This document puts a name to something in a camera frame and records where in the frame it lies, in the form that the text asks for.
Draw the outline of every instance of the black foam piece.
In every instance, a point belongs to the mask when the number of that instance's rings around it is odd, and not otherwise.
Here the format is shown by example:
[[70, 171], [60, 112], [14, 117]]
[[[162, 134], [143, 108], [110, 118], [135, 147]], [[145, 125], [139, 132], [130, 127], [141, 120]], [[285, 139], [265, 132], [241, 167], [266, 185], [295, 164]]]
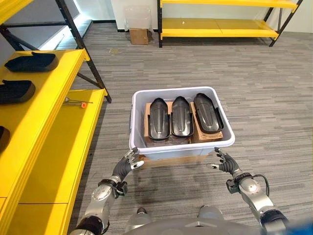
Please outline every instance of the black foam piece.
[[55, 54], [32, 52], [30, 56], [9, 60], [4, 66], [12, 72], [45, 72], [55, 69], [58, 64]]
[[35, 85], [28, 80], [2, 81], [0, 85], [0, 104], [22, 103], [29, 100], [35, 93]]

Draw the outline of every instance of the white plastic bin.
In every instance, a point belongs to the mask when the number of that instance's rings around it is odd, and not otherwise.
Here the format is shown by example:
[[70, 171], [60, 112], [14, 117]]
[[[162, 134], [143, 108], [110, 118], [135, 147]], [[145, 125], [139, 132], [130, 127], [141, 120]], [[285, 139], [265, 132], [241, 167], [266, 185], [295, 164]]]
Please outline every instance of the white plastic bin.
[[[147, 147], [143, 138], [144, 133], [144, 113], [146, 103], [153, 102], [160, 97], [166, 102], [174, 101], [177, 96], [183, 96], [191, 102], [197, 93], [206, 94], [213, 102], [214, 107], [219, 107], [224, 129], [223, 139], [215, 142], [192, 143], [161, 147]], [[224, 113], [221, 103], [215, 90], [211, 87], [189, 87], [176, 89], [145, 90], [138, 91], [133, 95], [131, 120], [130, 120], [130, 149], [137, 147], [139, 154], [144, 154], [151, 160], [176, 158], [193, 155], [207, 155], [214, 150], [214, 147], [230, 146], [235, 141], [235, 135], [230, 127], [228, 119]]]
[[130, 28], [152, 30], [151, 10], [147, 5], [133, 5], [124, 8], [125, 31]]

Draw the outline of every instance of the white wall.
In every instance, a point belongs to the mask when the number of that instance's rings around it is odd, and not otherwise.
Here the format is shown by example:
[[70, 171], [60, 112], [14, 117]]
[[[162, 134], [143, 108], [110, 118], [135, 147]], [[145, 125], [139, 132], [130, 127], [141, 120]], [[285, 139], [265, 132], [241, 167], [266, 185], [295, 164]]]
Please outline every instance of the white wall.
[[74, 0], [80, 12], [87, 19], [115, 20], [111, 0]]
[[[152, 27], [157, 28], [157, 0], [111, 0], [115, 20], [118, 29], [124, 29], [125, 6], [148, 5], [152, 12]], [[304, 0], [296, 14], [286, 27], [285, 31], [313, 33], [312, 17], [313, 1]], [[227, 6], [227, 5], [205, 5], [205, 4], [165, 4], [163, 6], [163, 17], [190, 17], [190, 18], [220, 18], [220, 19], [262, 19], [268, 8], [251, 6]], [[282, 22], [290, 13], [289, 9], [283, 9]], [[272, 12], [268, 20], [270, 26], [277, 28], [279, 9]]]

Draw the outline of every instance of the cardboard box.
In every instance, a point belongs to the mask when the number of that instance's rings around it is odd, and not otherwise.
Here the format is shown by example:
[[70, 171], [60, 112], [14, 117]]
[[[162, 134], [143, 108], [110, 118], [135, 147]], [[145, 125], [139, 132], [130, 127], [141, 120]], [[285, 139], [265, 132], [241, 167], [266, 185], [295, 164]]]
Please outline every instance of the cardboard box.
[[[144, 117], [144, 140], [146, 142], [146, 145], [148, 147], [157, 147], [157, 146], [169, 146], [169, 145], [176, 145], [176, 144], [188, 144], [190, 141], [190, 137], [186, 138], [179, 138], [175, 137], [172, 134], [170, 134], [170, 137], [163, 141], [154, 141], [149, 138], [149, 121], [148, 121], [148, 115], [150, 115], [150, 105], [152, 103], [146, 103], [145, 108], [145, 117]], [[167, 113], [170, 115], [172, 112], [172, 104], [173, 102], [166, 102], [167, 104]]]
[[136, 45], [148, 44], [148, 30], [143, 28], [130, 28], [131, 43]]
[[223, 134], [221, 131], [215, 134], [207, 134], [201, 131], [196, 116], [196, 108], [194, 102], [190, 102], [190, 106], [194, 116], [194, 134], [191, 137], [191, 143], [203, 143], [221, 140], [223, 138]]

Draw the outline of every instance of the yellow shelf board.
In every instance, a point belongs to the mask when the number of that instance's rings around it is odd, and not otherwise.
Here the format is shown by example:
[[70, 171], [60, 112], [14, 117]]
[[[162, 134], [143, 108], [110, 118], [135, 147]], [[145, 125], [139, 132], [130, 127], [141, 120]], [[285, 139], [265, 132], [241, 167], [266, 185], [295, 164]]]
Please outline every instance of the yellow shelf board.
[[105, 90], [68, 92], [71, 99], [93, 103], [87, 104], [85, 109], [69, 105], [61, 107], [22, 193], [20, 204], [67, 204], [57, 234], [67, 232], [105, 94]]
[[[10, 72], [2, 66], [4, 80], [31, 80], [36, 91], [24, 103], [0, 105], [0, 123], [11, 133], [7, 148], [0, 154], [0, 197], [6, 197], [0, 211], [0, 234], [5, 234], [28, 176], [84, 60], [85, 50], [52, 51], [59, 65], [49, 72]], [[30, 55], [18, 51], [12, 58]]]
[[161, 0], [161, 7], [166, 3], [279, 7], [291, 8], [292, 11], [298, 7], [291, 0]]
[[57, 235], [67, 204], [18, 204], [8, 235]]
[[163, 18], [161, 37], [273, 37], [263, 20]]
[[0, 0], [0, 24], [26, 7], [33, 0]]
[[0, 197], [0, 210], [5, 202], [6, 198], [5, 197]]

